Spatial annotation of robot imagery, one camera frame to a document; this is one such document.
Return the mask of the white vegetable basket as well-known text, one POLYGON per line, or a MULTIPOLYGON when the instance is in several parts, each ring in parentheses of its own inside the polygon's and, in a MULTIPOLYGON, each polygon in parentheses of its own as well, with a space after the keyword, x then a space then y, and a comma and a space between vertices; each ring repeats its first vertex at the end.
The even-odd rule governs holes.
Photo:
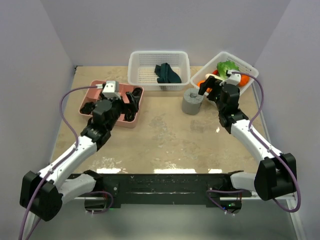
POLYGON ((259 71, 254 68, 249 63, 244 60, 238 58, 237 56, 230 54, 226 51, 221 51, 215 57, 213 57, 207 64, 205 64, 198 72, 195 73, 194 76, 191 77, 190 83, 194 88, 199 89, 198 82, 205 80, 206 74, 211 74, 213 71, 217 69, 217 64, 219 62, 232 61, 234 62, 239 71, 242 73, 250 74, 251 76, 258 77, 259 71))

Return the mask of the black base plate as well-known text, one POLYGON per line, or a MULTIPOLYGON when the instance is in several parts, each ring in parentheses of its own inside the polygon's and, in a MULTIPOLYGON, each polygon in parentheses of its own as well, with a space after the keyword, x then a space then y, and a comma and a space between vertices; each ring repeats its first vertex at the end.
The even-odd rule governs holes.
POLYGON ((122 205, 202 205, 236 213, 249 191, 235 193, 228 173, 97 174, 98 187, 86 197, 85 207, 122 205))

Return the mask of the orange fruit right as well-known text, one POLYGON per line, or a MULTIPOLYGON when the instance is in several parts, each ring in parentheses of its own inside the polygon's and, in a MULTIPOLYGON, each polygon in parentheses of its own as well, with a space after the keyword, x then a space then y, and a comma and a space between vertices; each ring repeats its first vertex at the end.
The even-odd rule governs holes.
POLYGON ((247 75, 242 74, 240 82, 238 84, 238 87, 240 87, 240 88, 244 87, 245 85, 248 84, 249 81, 250 81, 250 77, 247 76, 247 75))

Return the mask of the white empty basket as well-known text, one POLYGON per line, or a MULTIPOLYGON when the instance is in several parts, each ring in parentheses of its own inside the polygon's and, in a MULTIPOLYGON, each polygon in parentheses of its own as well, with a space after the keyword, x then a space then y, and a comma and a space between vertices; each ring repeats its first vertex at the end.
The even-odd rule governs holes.
POLYGON ((128 83, 146 91, 181 91, 190 83, 190 76, 184 51, 142 50, 129 57, 128 83))

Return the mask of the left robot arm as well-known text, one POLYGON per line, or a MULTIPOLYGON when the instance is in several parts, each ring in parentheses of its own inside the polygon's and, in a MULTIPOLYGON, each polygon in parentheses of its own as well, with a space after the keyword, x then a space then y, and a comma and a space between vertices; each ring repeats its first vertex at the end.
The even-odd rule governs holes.
POLYGON ((72 172, 95 154, 111 137, 111 131, 122 114, 133 115, 139 110, 140 97, 127 92, 125 103, 120 97, 103 97, 95 103, 92 117, 75 143, 53 163, 37 173, 29 171, 22 179, 19 203, 44 221, 52 220, 62 206, 81 195, 99 196, 104 181, 92 170, 69 180, 72 172))

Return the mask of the grey cylinder roll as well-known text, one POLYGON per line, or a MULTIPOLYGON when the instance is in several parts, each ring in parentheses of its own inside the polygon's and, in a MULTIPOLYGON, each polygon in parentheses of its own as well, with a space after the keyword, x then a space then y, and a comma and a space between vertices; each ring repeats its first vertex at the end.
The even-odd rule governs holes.
POLYGON ((188 88, 184 94, 181 104, 181 110, 188 115, 197 115, 200 111, 204 96, 198 94, 196 88, 188 88))

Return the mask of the white radish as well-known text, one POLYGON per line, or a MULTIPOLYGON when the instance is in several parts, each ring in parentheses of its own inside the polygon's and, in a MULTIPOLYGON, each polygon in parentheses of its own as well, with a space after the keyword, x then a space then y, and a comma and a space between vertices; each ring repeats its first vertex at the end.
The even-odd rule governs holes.
POLYGON ((212 74, 212 73, 208 73, 208 74, 205 75, 205 79, 206 79, 206 80, 207 80, 209 77, 213 77, 213 78, 215 78, 215 79, 217 79, 217 80, 220 80, 220 81, 223 81, 223 80, 224 80, 224 79, 221 78, 220 76, 215 75, 215 74, 212 74))

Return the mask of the dark green tie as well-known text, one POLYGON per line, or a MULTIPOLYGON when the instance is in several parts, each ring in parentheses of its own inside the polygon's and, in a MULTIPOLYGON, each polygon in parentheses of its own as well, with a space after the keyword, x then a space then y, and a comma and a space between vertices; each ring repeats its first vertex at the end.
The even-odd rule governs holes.
POLYGON ((158 84, 181 84, 182 80, 179 75, 174 72, 168 63, 156 65, 154 73, 157 75, 158 84))

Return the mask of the orange fruit left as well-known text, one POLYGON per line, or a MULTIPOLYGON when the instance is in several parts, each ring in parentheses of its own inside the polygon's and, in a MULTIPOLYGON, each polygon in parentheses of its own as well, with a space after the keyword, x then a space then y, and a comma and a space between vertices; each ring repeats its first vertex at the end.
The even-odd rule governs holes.
POLYGON ((199 82, 197 83, 197 86, 200 87, 201 84, 204 83, 204 82, 205 82, 205 80, 199 81, 199 82))

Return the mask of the pink divided tray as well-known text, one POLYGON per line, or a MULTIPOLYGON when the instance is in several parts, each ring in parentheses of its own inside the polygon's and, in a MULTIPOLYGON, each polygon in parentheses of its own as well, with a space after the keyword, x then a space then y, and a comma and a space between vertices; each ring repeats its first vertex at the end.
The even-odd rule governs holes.
MULTIPOLYGON (((123 100, 124 100, 125 103, 129 102, 129 100, 128 100, 127 96, 126 96, 126 92, 132 92, 134 90, 134 88, 140 88, 140 87, 133 86, 133 85, 130 85, 130 84, 119 83, 119 93, 123 97, 123 100)), ((82 103, 80 104, 80 107, 79 107, 79 114, 80 115, 82 115, 84 118, 87 118, 87 119, 92 117, 92 115, 81 114, 80 113, 80 108, 87 102, 96 103, 100 99, 100 93, 101 92, 102 92, 102 89, 97 89, 97 88, 89 88, 87 90, 87 92, 86 92, 86 94, 85 94, 85 96, 83 98, 83 101, 82 101, 82 103)), ((137 97, 137 99, 138 99, 137 106, 138 106, 139 109, 141 108, 141 103, 143 101, 143 95, 144 95, 144 89, 142 88, 141 96, 137 97)), ((122 114, 115 125, 118 126, 118 127, 133 129, 137 125, 139 115, 140 115, 140 111, 138 111, 136 113, 134 121, 127 122, 127 121, 124 121, 125 114, 122 114)))

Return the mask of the rolled black tie front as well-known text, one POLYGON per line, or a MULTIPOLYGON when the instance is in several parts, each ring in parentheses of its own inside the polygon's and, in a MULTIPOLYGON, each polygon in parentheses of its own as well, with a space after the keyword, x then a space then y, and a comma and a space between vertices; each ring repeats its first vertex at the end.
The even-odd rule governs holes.
POLYGON ((133 122, 136 118, 136 114, 137 112, 135 111, 131 111, 131 110, 128 110, 125 114, 124 114, 124 121, 125 122, 133 122))

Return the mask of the orange fruit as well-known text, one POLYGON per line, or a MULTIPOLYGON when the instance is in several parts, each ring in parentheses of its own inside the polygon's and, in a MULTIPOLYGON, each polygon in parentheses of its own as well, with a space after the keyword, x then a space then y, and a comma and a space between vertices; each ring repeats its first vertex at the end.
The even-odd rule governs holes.
POLYGON ((244 87, 245 85, 248 84, 249 81, 250 81, 250 77, 247 76, 247 75, 242 74, 240 82, 238 84, 238 87, 240 87, 240 88, 244 87))
POLYGON ((205 82, 205 80, 199 81, 199 82, 197 83, 197 86, 200 87, 201 84, 204 83, 204 82, 205 82))

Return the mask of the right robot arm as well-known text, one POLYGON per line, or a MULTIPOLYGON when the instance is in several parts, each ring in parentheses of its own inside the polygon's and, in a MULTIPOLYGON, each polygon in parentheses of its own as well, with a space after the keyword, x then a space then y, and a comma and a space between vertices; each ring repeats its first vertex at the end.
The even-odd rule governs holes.
POLYGON ((258 162, 256 173, 234 172, 223 183, 223 192, 230 197, 240 190, 256 192, 268 201, 296 193, 301 196, 297 181, 296 159, 291 153, 282 153, 256 131, 252 121, 239 108, 240 89, 236 84, 208 74, 199 85, 199 95, 210 89, 207 98, 216 104, 220 125, 240 141, 258 162))

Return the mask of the green lettuce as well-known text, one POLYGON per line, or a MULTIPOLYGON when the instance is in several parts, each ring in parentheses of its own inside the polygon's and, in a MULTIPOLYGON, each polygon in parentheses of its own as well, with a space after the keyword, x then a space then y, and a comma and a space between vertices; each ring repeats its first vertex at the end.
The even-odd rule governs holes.
POLYGON ((232 71, 239 71, 239 67, 235 64, 235 62, 231 60, 227 60, 224 62, 219 62, 216 66, 216 69, 218 71, 219 77, 222 78, 223 80, 227 79, 227 71, 232 70, 232 71))

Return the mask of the rolled black tie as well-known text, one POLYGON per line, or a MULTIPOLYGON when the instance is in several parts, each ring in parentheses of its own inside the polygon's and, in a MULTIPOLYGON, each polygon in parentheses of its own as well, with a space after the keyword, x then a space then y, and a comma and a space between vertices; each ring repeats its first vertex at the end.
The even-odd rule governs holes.
POLYGON ((136 114, 137 112, 135 111, 131 111, 131 110, 128 110, 125 114, 124 114, 124 121, 125 122, 133 122, 136 118, 136 114))
POLYGON ((134 97, 140 97, 142 95, 143 89, 141 87, 136 87, 134 88, 134 90, 132 91, 132 95, 134 97))

